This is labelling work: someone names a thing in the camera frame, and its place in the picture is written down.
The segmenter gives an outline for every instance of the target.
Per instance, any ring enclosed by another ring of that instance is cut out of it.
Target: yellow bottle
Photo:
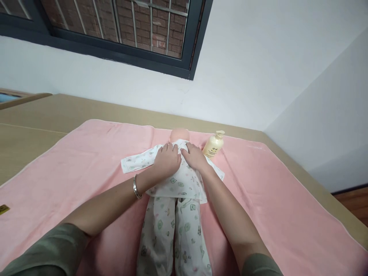
[[[206,145],[204,146],[204,149],[202,150],[203,154],[207,156],[208,158],[213,158],[216,153],[222,148],[223,146],[223,135],[225,134],[224,131],[219,130],[216,131],[216,134],[211,136]]]

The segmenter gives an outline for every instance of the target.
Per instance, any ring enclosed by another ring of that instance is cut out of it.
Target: wooden table
[[[221,129],[228,136],[262,142],[316,200],[343,223],[350,235],[368,249],[368,228],[263,132],[69,95],[57,94],[0,110],[0,184],[89,119],[165,129],[183,127],[205,133]]]

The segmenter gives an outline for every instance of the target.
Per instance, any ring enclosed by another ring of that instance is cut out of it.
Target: cartoon print fabric
[[[149,198],[138,251],[138,276],[171,275],[174,258],[178,276],[212,276],[199,200],[178,199],[177,206],[175,201],[171,197]]]
[[[188,150],[186,143],[188,141],[179,139],[172,143],[178,146],[178,153],[181,154],[180,149],[184,148]],[[145,167],[148,167],[154,163],[154,159],[157,155],[157,151],[163,145],[157,145],[152,149],[149,149],[142,154],[128,156],[122,159],[122,169],[124,173],[138,171]],[[212,161],[207,158],[207,162],[214,168],[215,172],[221,180],[223,180],[225,174],[221,171]],[[203,187],[203,181],[200,173],[197,170],[193,170],[184,157],[181,157],[181,164],[179,170],[169,179],[166,179],[162,183],[156,185],[152,189],[147,191],[147,194],[155,197],[175,197],[175,198],[189,198],[198,199],[200,203],[207,202],[207,196]]]
[[[181,148],[188,150],[186,143],[185,140],[178,140],[173,145],[178,145],[178,153],[181,154]],[[123,172],[152,165],[161,146],[122,159]],[[206,159],[223,180],[225,174],[210,159]],[[199,172],[193,170],[182,156],[179,170],[148,190],[147,194],[151,197],[142,227],[137,275],[171,275],[175,258],[178,276],[212,276],[200,223],[200,204],[207,202],[207,196]]]

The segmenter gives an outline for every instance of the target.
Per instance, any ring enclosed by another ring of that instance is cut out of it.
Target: printed baby pants
[[[171,275],[174,257],[177,276],[212,276],[199,206],[197,199],[176,203],[171,197],[150,197],[138,252],[138,276]]]

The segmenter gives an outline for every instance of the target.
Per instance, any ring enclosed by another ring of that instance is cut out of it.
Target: pink blanket
[[[89,120],[0,187],[0,271],[87,199],[130,178],[120,160],[168,141],[170,130]],[[210,134],[191,132],[202,145]],[[362,275],[368,253],[262,143],[224,137],[214,163],[287,275]],[[148,197],[87,247],[79,275],[134,275]],[[201,206],[214,275],[238,274],[211,204]]]

